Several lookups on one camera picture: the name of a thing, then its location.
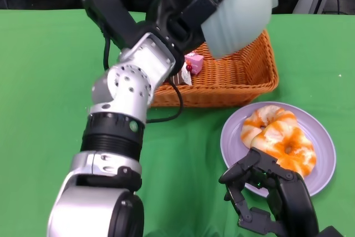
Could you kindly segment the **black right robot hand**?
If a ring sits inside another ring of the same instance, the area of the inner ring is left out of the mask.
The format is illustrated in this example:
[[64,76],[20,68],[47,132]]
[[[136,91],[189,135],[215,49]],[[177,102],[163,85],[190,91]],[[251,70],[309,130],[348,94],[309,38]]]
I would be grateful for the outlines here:
[[[282,168],[277,159],[256,148],[231,166],[219,179],[226,186],[239,216],[238,226],[251,232],[276,236],[316,236],[320,230],[315,209],[299,173]],[[270,211],[249,208],[242,194],[246,184],[268,191]]]

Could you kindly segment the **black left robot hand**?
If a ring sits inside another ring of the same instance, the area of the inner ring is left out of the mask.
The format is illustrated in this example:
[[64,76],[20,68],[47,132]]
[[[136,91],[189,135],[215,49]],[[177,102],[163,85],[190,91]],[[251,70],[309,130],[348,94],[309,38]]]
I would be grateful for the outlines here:
[[205,42],[202,24],[216,11],[223,0],[153,0],[146,20],[156,23],[164,37],[183,54]]

